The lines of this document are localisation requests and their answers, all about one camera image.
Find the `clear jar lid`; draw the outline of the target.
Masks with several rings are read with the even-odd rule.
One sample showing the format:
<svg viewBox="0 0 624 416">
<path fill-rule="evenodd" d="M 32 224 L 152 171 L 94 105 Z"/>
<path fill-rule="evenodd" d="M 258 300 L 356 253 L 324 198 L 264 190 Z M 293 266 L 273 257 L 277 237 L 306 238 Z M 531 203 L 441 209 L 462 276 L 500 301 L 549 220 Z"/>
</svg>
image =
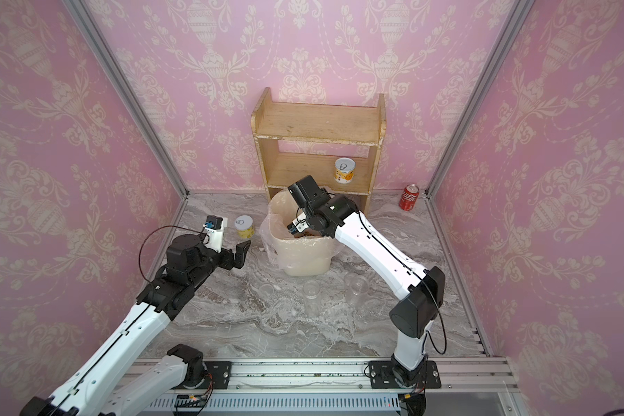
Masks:
<svg viewBox="0 0 624 416">
<path fill-rule="evenodd" d="M 258 288 L 258 294 L 263 299 L 269 299 L 275 294 L 275 288 L 272 284 L 262 284 Z"/>
<path fill-rule="evenodd" d="M 306 299 L 317 299 L 321 294 L 321 285 L 317 280 L 310 280 L 303 285 L 303 295 Z"/>
</svg>

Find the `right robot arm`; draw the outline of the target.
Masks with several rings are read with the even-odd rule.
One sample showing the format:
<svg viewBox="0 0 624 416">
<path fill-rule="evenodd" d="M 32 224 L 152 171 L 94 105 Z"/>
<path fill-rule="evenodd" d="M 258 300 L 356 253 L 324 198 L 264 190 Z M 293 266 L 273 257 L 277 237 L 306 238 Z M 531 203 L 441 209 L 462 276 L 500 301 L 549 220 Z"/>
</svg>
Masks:
<svg viewBox="0 0 624 416">
<path fill-rule="evenodd" d="M 398 330 L 392 355 L 393 376 L 405 388 L 416 386 L 427 364 L 425 343 L 434 321 L 442 322 L 440 307 L 445 274 L 426 268 L 391 244 L 352 199 L 334 195 L 308 175 L 288 187 L 300 213 L 288 225 L 292 235 L 312 231 L 332 237 L 362 258 L 391 289 L 398 303 L 389 312 Z"/>
</svg>

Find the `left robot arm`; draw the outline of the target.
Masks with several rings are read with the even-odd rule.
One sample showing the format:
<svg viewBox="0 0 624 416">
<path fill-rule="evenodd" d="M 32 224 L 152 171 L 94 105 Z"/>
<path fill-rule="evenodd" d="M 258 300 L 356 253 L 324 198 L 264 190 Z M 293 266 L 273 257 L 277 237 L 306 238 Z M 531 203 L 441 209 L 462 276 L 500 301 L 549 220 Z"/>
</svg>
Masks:
<svg viewBox="0 0 624 416">
<path fill-rule="evenodd" d="M 183 234 L 171 242 L 166 264 L 137 296 L 119 327 L 49 397 L 34 397 L 22 415 L 137 415 L 174 388 L 214 388 L 213 374 L 196 348 L 178 344 L 150 370 L 118 384 L 149 343 L 194 298 L 216 269 L 244 266 L 251 243 L 225 249 L 220 237 Z"/>
</svg>

